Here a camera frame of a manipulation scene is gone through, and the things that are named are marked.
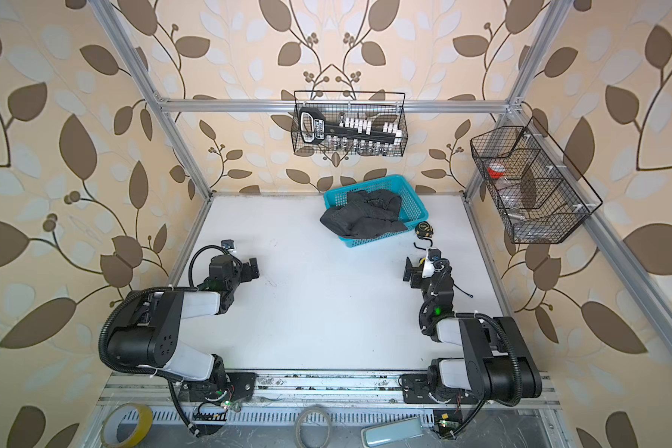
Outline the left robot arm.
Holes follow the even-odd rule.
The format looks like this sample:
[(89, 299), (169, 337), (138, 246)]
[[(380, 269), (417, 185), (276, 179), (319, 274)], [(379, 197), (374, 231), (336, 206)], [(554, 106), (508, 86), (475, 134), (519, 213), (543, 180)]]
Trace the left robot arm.
[(259, 278), (255, 258), (239, 261), (226, 249), (212, 258), (200, 285), (133, 291), (106, 320), (98, 341), (100, 360), (116, 373), (157, 376), (175, 404), (182, 398), (230, 407), (250, 399), (255, 373), (228, 373), (222, 357), (179, 340), (181, 324), (224, 315), (237, 288)]

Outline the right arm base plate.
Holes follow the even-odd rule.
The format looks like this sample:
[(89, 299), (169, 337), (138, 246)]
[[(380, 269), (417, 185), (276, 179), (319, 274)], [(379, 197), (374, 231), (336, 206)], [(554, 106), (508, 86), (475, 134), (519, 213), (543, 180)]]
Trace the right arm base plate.
[(399, 377), (399, 387), (405, 404), (436, 404), (435, 386), (426, 373), (403, 373)]

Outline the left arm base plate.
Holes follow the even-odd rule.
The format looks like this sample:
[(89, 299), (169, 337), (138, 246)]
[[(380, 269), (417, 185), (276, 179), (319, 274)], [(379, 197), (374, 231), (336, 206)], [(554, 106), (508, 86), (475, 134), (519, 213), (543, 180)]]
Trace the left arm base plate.
[(240, 401), (253, 396), (257, 378), (253, 371), (213, 373), (204, 381), (184, 383), (180, 393), (190, 402)]

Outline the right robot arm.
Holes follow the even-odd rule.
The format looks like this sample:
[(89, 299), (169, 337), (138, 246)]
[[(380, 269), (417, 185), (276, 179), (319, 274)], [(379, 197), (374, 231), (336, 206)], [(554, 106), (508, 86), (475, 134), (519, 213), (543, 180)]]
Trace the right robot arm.
[(435, 358), (423, 374), (401, 375), (399, 385), (407, 404), (473, 399), (515, 407), (541, 395), (541, 374), (513, 318), (455, 311), (455, 295), (461, 288), (453, 280), (448, 259), (407, 259), (403, 281), (423, 297), (418, 312), (421, 333), (462, 350), (459, 358)]

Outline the teal plastic basket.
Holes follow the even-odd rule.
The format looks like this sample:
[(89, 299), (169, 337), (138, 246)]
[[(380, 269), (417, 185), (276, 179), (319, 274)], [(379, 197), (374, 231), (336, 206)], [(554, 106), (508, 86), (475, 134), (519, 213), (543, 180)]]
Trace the teal plastic basket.
[[(390, 190), (401, 196), (402, 204), (399, 219), (406, 225), (407, 231), (413, 231), (419, 222), (426, 221), (429, 218), (429, 212), (427, 212), (425, 205), (416, 194), (416, 191), (401, 175), (388, 175), (387, 177), (356, 183), (336, 190), (330, 190), (324, 194), (326, 210), (331, 207), (345, 205), (346, 194), (347, 192), (352, 192), (352, 190), (366, 190), (366, 192)], [(361, 246), (397, 234), (399, 233), (387, 233), (380, 238), (371, 240), (353, 240), (338, 237), (346, 244), (346, 246), (354, 248), (355, 246)]]

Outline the dark grey trousers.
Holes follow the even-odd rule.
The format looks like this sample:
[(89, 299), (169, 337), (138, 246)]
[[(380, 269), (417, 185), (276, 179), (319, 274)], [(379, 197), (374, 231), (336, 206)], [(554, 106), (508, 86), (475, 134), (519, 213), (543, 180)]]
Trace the dark grey trousers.
[(390, 190), (352, 190), (346, 194), (346, 204), (327, 209), (320, 222), (345, 239), (376, 239), (407, 231), (399, 219), (401, 204), (401, 196)]

